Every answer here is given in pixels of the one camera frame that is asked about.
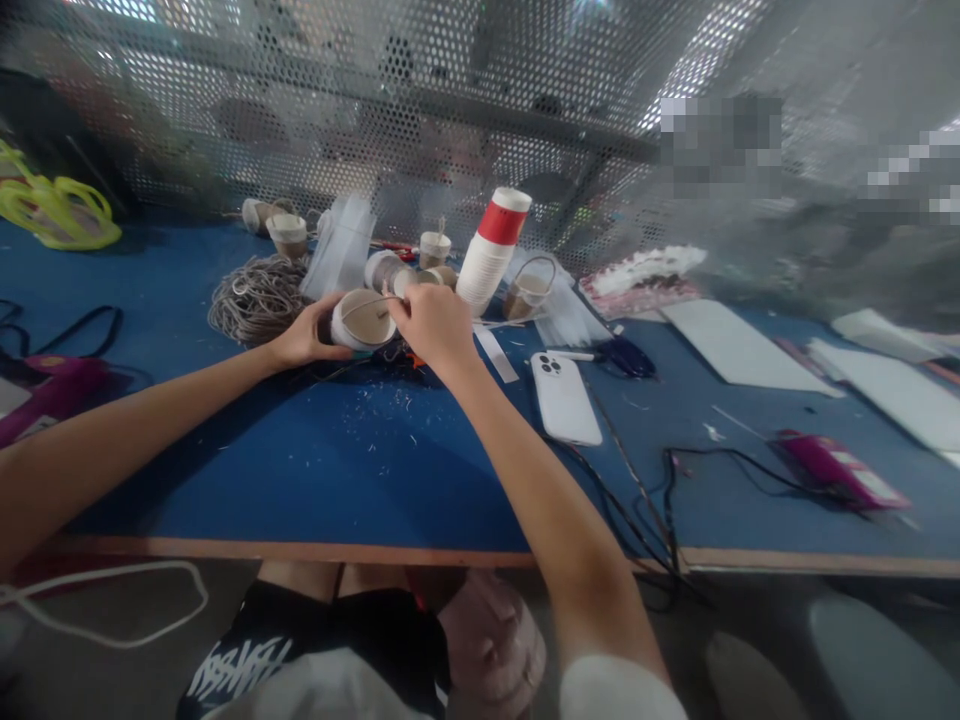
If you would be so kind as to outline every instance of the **paper cup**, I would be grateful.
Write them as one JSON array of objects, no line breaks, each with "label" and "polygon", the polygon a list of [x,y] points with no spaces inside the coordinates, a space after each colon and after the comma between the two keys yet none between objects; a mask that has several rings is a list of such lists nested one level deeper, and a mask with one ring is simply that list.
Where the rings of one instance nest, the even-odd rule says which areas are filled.
[{"label": "paper cup", "polygon": [[535,275],[521,275],[510,283],[503,300],[507,320],[524,320],[536,314],[550,295],[550,283]]},{"label": "paper cup", "polygon": [[417,280],[421,285],[446,285],[447,287],[456,287],[457,271],[447,265],[421,270],[417,273]]},{"label": "paper cup", "polygon": [[336,345],[345,345],[360,352],[373,352],[393,339],[397,330],[396,323],[387,310],[388,302],[371,303],[360,307],[383,296],[373,290],[351,290],[333,309],[333,319],[330,323],[330,336]]},{"label": "paper cup", "polygon": [[416,283],[417,271],[407,267],[392,250],[381,250],[371,255],[363,270],[364,285],[371,290],[383,292],[386,284],[387,291],[397,297],[405,297],[407,287]]},{"label": "paper cup", "polygon": [[278,213],[267,218],[267,232],[277,252],[296,260],[307,254],[307,221],[298,215]]},{"label": "paper cup", "polygon": [[253,235],[259,235],[260,237],[269,237],[267,220],[274,215],[280,215],[285,212],[286,210],[283,208],[265,203],[263,200],[247,198],[243,201],[240,216],[243,218],[243,224],[247,228],[247,232]]},{"label": "paper cup", "polygon": [[426,232],[420,236],[420,269],[443,265],[450,254],[451,241],[446,235]]}]

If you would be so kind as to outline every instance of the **yellow plastic object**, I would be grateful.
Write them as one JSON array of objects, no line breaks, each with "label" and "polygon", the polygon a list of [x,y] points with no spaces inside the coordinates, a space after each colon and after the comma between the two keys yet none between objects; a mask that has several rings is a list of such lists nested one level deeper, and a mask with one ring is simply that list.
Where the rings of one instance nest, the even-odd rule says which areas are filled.
[{"label": "yellow plastic object", "polygon": [[0,140],[0,160],[13,164],[26,181],[0,183],[0,216],[54,250],[99,250],[120,239],[123,231],[98,190],[67,177],[50,182],[32,174],[22,157]]}]

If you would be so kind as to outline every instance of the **rope bundle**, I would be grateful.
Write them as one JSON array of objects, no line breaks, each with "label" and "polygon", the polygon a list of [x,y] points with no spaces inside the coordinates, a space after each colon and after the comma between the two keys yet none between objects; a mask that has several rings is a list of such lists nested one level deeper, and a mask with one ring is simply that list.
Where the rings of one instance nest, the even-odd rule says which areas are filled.
[{"label": "rope bundle", "polygon": [[300,294],[307,259],[250,258],[214,291],[207,322],[244,345],[262,345],[278,337],[307,304]]}]

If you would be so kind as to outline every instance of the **hand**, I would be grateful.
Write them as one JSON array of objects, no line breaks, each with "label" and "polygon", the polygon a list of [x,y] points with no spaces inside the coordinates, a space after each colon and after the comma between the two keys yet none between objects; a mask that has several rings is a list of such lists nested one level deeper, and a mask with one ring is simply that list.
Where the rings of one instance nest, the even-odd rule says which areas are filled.
[{"label": "hand", "polygon": [[405,303],[387,303],[390,316],[411,349],[441,379],[480,361],[473,344],[470,306],[444,285],[413,285]]},{"label": "hand", "polygon": [[350,360],[353,350],[342,345],[326,345],[317,334],[328,327],[333,308],[346,293],[334,293],[308,305],[280,337],[267,343],[281,370],[300,367],[314,360]]}]

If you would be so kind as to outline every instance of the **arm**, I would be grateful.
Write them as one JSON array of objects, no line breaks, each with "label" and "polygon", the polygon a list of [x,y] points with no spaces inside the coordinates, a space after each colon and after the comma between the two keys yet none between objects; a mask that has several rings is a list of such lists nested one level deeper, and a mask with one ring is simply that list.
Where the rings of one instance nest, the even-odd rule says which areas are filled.
[{"label": "arm", "polygon": [[340,296],[305,309],[273,342],[129,395],[0,450],[0,579],[27,553],[168,445],[264,378],[349,348],[317,339]]},{"label": "arm", "polygon": [[449,288],[390,303],[400,332],[463,408],[530,543],[550,593],[561,666],[583,655],[639,662],[669,683],[636,580],[580,486],[500,391],[473,344],[467,305]]}]

